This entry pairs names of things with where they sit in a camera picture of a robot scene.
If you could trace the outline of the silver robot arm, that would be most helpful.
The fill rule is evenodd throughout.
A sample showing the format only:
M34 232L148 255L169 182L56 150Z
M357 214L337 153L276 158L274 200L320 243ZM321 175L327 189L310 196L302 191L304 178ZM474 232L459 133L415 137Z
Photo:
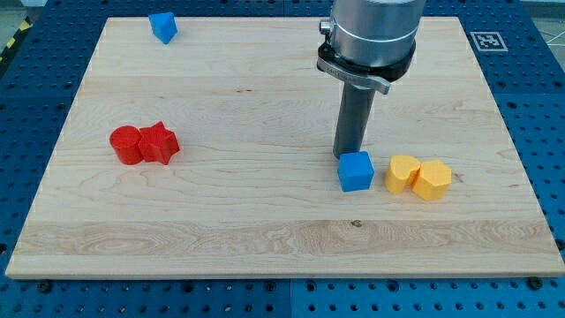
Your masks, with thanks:
M320 33L341 58L384 67L412 54L426 0L335 0Z

